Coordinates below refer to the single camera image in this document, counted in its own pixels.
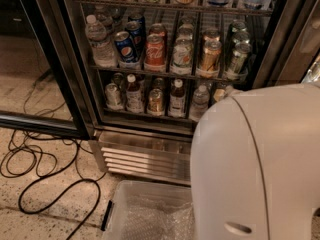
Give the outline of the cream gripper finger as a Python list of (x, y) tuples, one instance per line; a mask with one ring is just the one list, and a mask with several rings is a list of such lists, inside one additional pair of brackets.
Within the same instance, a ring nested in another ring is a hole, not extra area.
[(231, 89), (216, 89), (213, 94), (213, 100), (219, 102), (231, 93)]

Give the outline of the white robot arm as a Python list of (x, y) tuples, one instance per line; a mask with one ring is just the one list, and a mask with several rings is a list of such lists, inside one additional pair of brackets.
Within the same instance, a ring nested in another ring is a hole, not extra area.
[(255, 89), (211, 106), (191, 147), (198, 240), (311, 240), (320, 209), (320, 86)]

